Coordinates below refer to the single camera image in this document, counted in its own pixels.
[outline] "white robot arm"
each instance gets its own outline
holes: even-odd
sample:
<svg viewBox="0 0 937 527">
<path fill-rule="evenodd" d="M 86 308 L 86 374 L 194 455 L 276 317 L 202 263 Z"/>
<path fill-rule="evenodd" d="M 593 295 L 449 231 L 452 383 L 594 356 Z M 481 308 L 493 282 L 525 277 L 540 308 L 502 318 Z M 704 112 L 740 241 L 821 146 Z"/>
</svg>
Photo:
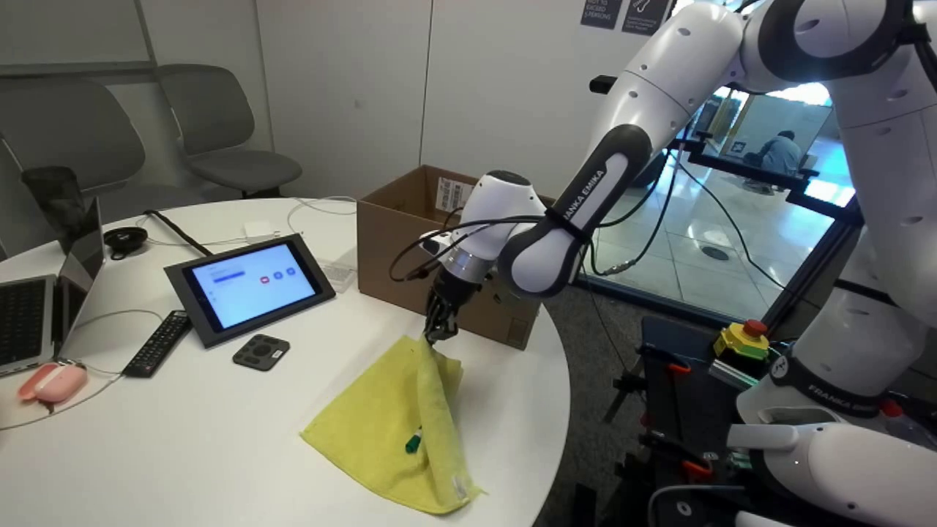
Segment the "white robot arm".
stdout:
<svg viewBox="0 0 937 527">
<path fill-rule="evenodd" d="M 557 295 L 571 283 L 594 225 L 717 86 L 774 90 L 827 81 L 868 233 L 839 289 L 796 340 L 793 356 L 779 361 L 774 374 L 745 393 L 739 409 L 748 424 L 834 421 L 839 436 L 855 436 L 849 431 L 878 414 L 878 397 L 922 355 L 925 329 L 937 324 L 937 59 L 929 42 L 935 20 L 935 0 L 762 0 L 748 12 L 713 4 L 679 10 L 617 77 L 594 149 L 559 201 L 546 209 L 518 176 L 481 179 L 464 228 L 437 241 L 452 251 L 427 299 L 426 337 L 453 333 L 461 304 L 490 270 L 525 295 Z M 493 228 L 481 222 L 509 216 L 525 219 Z M 802 449 L 774 449 L 767 468 L 789 491 L 839 516 L 925 522 L 932 488 L 921 481 L 937 482 L 937 455 L 897 456 L 897 440 L 868 428 L 860 436 L 863 449 L 830 449 L 830 436 L 802 433 Z M 915 471 L 915 482 L 878 481 L 881 460 L 900 462 L 890 474 Z M 840 476 L 812 476 L 839 465 L 849 465 L 849 476 L 863 482 L 839 488 Z M 871 497 L 897 485 L 901 501 Z"/>
</svg>

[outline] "brown box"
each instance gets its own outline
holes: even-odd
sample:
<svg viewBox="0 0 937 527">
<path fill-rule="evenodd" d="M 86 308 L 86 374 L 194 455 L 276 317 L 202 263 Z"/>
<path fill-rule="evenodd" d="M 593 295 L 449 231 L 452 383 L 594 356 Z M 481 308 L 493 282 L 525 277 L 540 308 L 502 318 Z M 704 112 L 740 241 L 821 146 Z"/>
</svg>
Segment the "brown box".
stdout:
<svg viewBox="0 0 937 527">
<path fill-rule="evenodd" d="M 412 172 L 379 187 L 358 201 L 358 289 L 408 310 L 426 314 L 432 277 L 426 282 L 393 282 L 389 263 L 401 248 L 420 241 L 420 233 L 440 228 L 452 219 L 449 210 L 437 209 L 440 179 L 465 182 L 471 176 L 417 166 Z M 399 260 L 395 276 L 417 270 L 427 260 L 420 248 Z M 461 332 L 471 332 L 514 349 L 528 349 L 528 337 L 537 318 L 540 301 L 518 299 L 499 282 L 486 282 L 481 292 L 461 310 Z"/>
</svg>

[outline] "yellow cloth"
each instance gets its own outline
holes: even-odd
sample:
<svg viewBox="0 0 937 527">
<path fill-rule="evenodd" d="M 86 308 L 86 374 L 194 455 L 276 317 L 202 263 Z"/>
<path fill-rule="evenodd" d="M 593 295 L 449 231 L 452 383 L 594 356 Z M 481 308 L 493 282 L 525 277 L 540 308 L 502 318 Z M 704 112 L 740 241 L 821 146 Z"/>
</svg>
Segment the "yellow cloth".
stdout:
<svg viewBox="0 0 937 527">
<path fill-rule="evenodd" d="M 458 361 L 401 337 L 303 440 L 380 497 L 433 516 L 453 512 L 481 491 L 449 406 L 461 381 Z"/>
</svg>

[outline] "computer mouse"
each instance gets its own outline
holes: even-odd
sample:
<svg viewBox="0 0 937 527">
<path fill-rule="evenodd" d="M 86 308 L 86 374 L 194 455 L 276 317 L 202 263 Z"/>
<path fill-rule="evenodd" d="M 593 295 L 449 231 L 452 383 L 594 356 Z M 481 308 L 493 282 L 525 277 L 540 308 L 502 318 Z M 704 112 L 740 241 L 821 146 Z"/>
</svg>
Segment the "computer mouse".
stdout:
<svg viewBox="0 0 937 527">
<path fill-rule="evenodd" d="M 87 373 L 74 364 L 44 364 L 19 390 L 20 402 L 66 403 L 87 383 Z"/>
</svg>

